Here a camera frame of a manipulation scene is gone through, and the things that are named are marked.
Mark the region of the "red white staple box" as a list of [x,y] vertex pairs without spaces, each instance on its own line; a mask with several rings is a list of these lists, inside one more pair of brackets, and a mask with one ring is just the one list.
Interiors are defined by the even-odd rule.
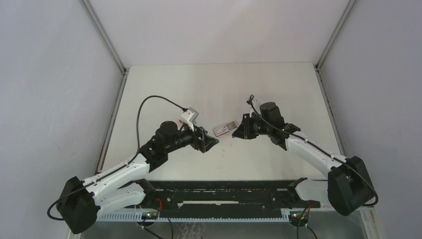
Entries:
[[239,123],[237,121],[231,121],[229,123],[223,124],[213,129],[214,134],[216,137],[220,137],[225,135],[239,127]]

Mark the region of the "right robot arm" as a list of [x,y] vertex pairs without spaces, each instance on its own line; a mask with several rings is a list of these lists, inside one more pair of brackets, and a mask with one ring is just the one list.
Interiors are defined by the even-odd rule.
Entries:
[[306,201],[328,203],[348,216],[360,207],[372,207],[379,196],[360,157],[336,154],[311,140],[301,129],[284,121],[274,102],[259,104],[250,98],[251,111],[242,116],[233,138],[252,140],[260,135],[317,169],[324,180],[300,178],[288,186],[288,202],[301,207]]

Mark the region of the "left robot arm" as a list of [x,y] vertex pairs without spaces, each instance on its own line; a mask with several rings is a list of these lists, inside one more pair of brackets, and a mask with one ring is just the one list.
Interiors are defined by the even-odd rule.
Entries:
[[191,146],[208,152],[219,140],[208,135],[203,127],[178,128],[165,121],[155,134],[131,158],[95,176],[67,180],[56,209],[73,234],[90,228],[98,218],[131,205],[151,207],[156,200],[145,176],[163,165],[169,153]]

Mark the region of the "left green circuit board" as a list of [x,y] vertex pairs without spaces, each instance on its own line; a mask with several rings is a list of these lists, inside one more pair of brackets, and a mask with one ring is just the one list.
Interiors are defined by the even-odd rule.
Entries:
[[156,220],[159,218],[159,214],[157,212],[147,212],[147,213],[143,213],[141,219],[143,221],[146,220]]

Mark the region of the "green circuit board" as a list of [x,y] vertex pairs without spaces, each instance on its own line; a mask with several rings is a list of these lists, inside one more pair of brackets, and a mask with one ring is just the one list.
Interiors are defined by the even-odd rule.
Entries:
[[301,217],[301,213],[293,213],[289,215],[289,223],[294,227],[303,228],[310,219],[310,215],[305,212]]
[[147,213],[143,213],[141,219],[143,221],[146,220],[156,220],[159,218],[159,214],[157,212],[147,212]]

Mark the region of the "right green circuit board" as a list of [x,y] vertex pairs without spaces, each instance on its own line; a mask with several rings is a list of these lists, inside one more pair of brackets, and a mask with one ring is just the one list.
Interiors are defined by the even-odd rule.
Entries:
[[301,217],[301,213],[293,213],[289,215],[289,223],[294,227],[303,228],[310,219],[310,215],[305,212]]

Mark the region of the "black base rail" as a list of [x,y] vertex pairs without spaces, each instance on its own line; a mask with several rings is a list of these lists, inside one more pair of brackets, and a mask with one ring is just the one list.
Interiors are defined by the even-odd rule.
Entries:
[[171,216],[263,216],[276,210],[320,208],[290,191],[292,180],[150,181],[153,191],[140,203]]

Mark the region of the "left aluminium frame post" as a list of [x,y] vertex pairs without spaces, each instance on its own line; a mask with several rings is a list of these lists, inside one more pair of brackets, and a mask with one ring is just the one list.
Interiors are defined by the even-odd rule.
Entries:
[[112,57],[114,63],[118,67],[119,71],[122,74],[127,72],[126,67],[123,64],[114,44],[112,43],[101,19],[99,18],[94,6],[92,5],[90,0],[79,0],[82,8],[86,12],[88,18],[90,19],[95,31],[99,35],[101,41],[103,42],[106,50],[109,52],[110,56]]

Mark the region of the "aluminium frame post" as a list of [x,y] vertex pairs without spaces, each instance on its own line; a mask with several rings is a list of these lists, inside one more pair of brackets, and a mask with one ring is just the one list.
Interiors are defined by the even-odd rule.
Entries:
[[99,35],[101,41],[103,42],[106,50],[109,52],[110,56],[112,57],[114,63],[118,67],[119,71],[122,74],[127,72],[126,67],[123,64],[114,44],[112,43],[101,19],[99,18],[94,6],[92,5],[90,0],[79,0],[82,8],[86,12],[88,18],[90,19],[95,31]]
[[320,71],[323,67],[333,45],[335,44],[337,38],[339,37],[346,21],[349,19],[349,16],[351,15],[351,12],[353,11],[355,5],[358,3],[358,0],[349,0],[346,4],[346,7],[344,8],[340,19],[336,23],[333,32],[331,33],[327,44],[325,45],[322,54],[320,55],[317,63],[315,64],[316,71]]

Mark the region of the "right aluminium frame post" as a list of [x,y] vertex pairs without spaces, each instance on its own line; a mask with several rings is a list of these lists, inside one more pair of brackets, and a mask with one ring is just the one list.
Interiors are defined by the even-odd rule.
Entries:
[[351,12],[353,11],[355,5],[358,3],[358,0],[349,0],[346,4],[346,7],[344,8],[340,19],[336,23],[333,32],[331,33],[327,44],[325,45],[322,54],[320,55],[317,63],[315,64],[316,71],[320,71],[323,67],[333,45],[335,44],[337,38],[339,37],[346,21],[349,19],[349,16],[351,15]]

